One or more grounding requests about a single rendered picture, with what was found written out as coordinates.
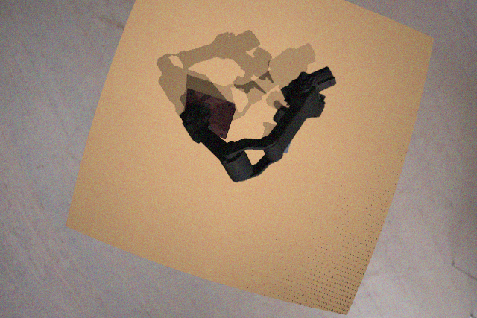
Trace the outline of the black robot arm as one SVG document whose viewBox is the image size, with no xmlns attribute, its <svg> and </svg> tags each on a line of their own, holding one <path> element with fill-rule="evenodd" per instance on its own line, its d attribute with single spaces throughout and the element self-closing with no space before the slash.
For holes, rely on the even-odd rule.
<svg viewBox="0 0 477 318">
<path fill-rule="evenodd" d="M 257 177 L 283 154 L 307 118 L 319 118 L 325 107 L 325 97 L 320 94 L 336 84 L 328 66 L 307 75 L 305 80 L 294 79 L 281 88 L 285 100 L 291 100 L 290 107 L 268 136 L 260 139 L 241 139 L 226 143 L 217 136 L 208 120 L 211 116 L 210 104 L 192 101 L 192 106 L 180 114 L 183 126 L 192 141 L 202 143 L 221 162 L 233 182 L 244 182 Z M 193 103 L 194 102 L 194 103 Z M 265 155 L 252 165 L 245 150 L 263 150 Z"/>
</svg>

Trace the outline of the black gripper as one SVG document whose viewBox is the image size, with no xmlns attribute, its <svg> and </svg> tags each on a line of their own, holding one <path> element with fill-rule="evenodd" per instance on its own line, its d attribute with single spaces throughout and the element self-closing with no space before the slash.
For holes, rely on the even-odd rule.
<svg viewBox="0 0 477 318">
<path fill-rule="evenodd" d="M 307 78 L 307 75 L 308 75 L 307 73 L 301 72 L 297 79 L 303 79 L 303 80 L 305 80 L 305 79 Z M 287 100 L 287 101 L 286 101 L 286 100 L 284 100 L 284 101 L 287 103 L 286 106 L 290 106 L 290 103 L 291 103 L 291 100 L 290 100 L 290 99 Z M 280 121 L 280 119 L 282 118 L 282 116 L 285 114 L 285 112 L 286 112 L 287 109 L 289 108 L 289 107 L 286 107 L 286 106 L 281 105 L 280 109 L 278 109 L 277 112 L 276 112 L 276 114 L 274 115 L 273 120 L 274 120 L 276 123 L 278 123 L 278 122 Z"/>
</svg>

